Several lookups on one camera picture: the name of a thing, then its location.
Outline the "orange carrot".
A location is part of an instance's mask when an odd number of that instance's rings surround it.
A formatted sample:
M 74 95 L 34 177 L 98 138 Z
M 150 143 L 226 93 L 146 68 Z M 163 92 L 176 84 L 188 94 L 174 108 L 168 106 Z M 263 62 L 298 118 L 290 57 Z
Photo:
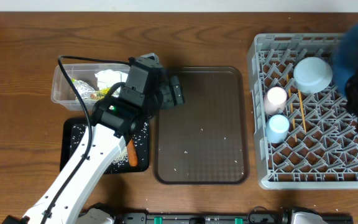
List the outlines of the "orange carrot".
M 138 165 L 138 158 L 137 158 L 137 153 L 136 153 L 133 139 L 129 141 L 129 143 L 126 146 L 126 149 L 127 149 L 129 165 L 131 167 L 136 167 Z

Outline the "pile of white rice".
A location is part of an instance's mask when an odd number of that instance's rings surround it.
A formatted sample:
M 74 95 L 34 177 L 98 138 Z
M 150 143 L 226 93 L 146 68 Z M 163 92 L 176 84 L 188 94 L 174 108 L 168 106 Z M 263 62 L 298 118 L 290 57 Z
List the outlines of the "pile of white rice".
M 124 150 L 118 155 L 115 160 L 112 161 L 112 165 L 114 166 L 122 166 L 123 164 L 128 162 L 128 153 L 127 148 L 125 147 Z

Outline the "pink plastic cup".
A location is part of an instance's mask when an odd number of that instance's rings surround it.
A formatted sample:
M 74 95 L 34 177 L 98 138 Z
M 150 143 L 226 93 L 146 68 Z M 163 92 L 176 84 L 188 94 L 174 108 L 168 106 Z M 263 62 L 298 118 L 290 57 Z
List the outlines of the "pink plastic cup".
M 275 86 L 269 89 L 264 96 L 264 111 L 268 115 L 277 114 L 284 111 L 287 102 L 287 92 L 285 89 Z

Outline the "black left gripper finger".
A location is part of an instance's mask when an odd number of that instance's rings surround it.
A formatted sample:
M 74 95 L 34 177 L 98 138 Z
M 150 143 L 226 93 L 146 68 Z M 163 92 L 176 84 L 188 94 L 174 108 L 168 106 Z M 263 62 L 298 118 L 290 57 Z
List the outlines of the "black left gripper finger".
M 179 78 L 177 76 L 172 76 L 170 78 L 170 84 L 173 93 L 174 105 L 183 105 L 185 103 L 185 99 Z
M 170 84 L 161 83 L 158 87 L 159 109 L 169 110 L 175 106 L 174 93 Z

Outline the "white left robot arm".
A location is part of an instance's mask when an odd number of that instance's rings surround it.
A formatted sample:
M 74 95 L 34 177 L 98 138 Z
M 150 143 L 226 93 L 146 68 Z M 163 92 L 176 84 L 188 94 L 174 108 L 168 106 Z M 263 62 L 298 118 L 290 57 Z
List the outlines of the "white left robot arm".
M 4 223 L 75 223 L 105 170 L 158 110 L 183 104 L 178 77 L 164 69 L 132 66 L 119 97 L 94 105 L 85 134 L 54 183 L 21 218 Z

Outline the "wooden chopstick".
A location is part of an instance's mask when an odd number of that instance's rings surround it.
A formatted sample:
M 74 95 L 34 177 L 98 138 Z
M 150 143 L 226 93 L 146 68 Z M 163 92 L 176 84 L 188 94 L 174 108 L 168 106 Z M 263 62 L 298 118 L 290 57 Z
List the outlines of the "wooden chopstick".
M 306 134 L 306 133 L 307 133 L 307 128 L 306 128 L 306 122 L 305 122 L 305 112 L 304 112 L 302 94 L 301 94 L 301 91 L 300 91 L 300 90 L 298 90 L 298 98 L 299 98 L 299 104 L 300 104 L 302 125 L 303 125 L 304 132 L 305 132 L 305 134 Z

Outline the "dark blue plate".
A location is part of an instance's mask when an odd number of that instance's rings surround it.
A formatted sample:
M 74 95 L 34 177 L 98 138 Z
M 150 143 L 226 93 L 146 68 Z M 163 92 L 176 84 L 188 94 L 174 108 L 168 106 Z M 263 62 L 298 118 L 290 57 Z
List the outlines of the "dark blue plate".
M 333 82 L 344 96 L 346 84 L 358 69 L 358 23 L 340 41 L 333 62 Z

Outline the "light blue plastic cup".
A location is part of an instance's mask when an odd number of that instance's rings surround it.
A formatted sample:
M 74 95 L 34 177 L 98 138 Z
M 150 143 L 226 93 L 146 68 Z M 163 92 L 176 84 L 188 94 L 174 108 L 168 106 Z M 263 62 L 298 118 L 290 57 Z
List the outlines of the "light blue plastic cup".
M 265 137 L 268 142 L 277 144 L 284 142 L 287 138 L 290 122 L 281 114 L 273 115 L 268 121 L 265 129 Z

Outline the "wooden chopstick diagonal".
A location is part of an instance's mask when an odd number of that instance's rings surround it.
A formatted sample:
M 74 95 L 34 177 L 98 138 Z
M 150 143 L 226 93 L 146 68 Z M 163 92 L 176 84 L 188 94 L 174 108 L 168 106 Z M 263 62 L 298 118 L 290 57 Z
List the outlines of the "wooden chopstick diagonal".
M 286 75 L 286 79 L 287 79 L 287 84 L 289 84 L 290 82 L 290 77 L 289 77 L 289 74 Z M 291 98 L 291 87 L 288 89 L 288 98 Z M 293 104 L 290 103 L 290 112 L 293 113 Z M 295 130 L 296 128 L 296 123 L 295 123 L 295 119 L 292 119 L 292 126 L 293 126 L 293 130 Z M 298 142 L 297 140 L 297 136 L 296 134 L 294 135 L 294 140 L 295 142 Z

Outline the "light blue bowl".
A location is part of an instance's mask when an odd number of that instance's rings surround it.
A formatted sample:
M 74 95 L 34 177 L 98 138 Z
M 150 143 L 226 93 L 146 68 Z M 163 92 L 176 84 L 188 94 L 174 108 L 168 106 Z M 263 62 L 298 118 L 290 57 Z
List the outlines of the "light blue bowl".
M 293 77 L 295 86 L 303 93 L 318 93 L 329 86 L 333 79 L 331 66 L 318 57 L 308 57 L 297 63 Z

